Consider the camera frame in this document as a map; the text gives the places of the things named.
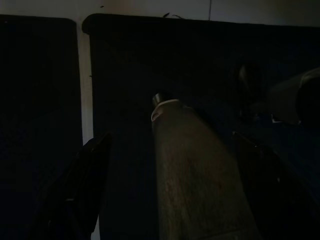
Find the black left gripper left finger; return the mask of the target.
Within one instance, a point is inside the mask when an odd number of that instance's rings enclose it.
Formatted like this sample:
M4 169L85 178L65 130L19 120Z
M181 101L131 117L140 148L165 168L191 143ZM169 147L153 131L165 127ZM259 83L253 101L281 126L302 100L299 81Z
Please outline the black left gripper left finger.
M112 136L90 139L42 196L29 240L90 240L105 199Z

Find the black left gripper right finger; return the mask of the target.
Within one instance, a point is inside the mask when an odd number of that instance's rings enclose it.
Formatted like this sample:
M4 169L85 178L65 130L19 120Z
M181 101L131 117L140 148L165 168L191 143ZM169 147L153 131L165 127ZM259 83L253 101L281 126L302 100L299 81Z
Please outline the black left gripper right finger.
M268 146L233 133L245 195L264 240L318 240L320 208Z

